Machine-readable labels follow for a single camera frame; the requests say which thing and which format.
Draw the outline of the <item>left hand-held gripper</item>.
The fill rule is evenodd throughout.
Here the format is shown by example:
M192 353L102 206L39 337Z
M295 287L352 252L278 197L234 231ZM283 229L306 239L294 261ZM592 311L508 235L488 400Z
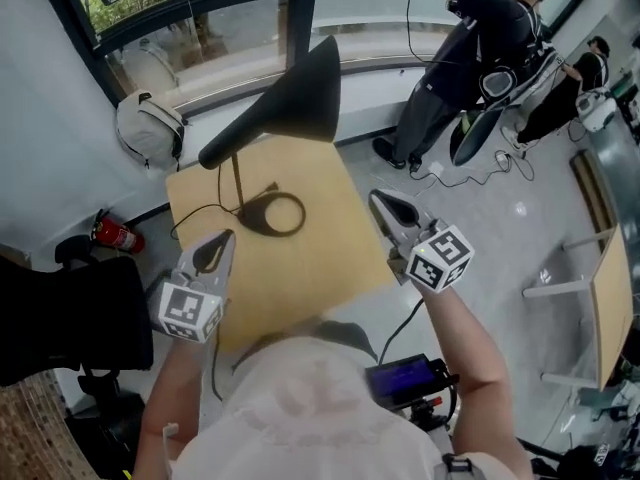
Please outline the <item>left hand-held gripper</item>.
M206 343L226 312L228 282L235 253L235 233L216 231L181 256L180 270L164 270L149 285L149 310L154 330L171 338Z

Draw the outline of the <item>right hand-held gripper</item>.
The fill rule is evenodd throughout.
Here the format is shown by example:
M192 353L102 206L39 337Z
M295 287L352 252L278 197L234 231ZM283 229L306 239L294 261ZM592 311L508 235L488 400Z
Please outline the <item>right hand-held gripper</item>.
M474 258L474 248L455 225L432 222L406 238L408 226L426 226L431 217L415 197L400 191L374 189L369 210L392 244L388 264L401 284L412 280L433 293L454 285Z

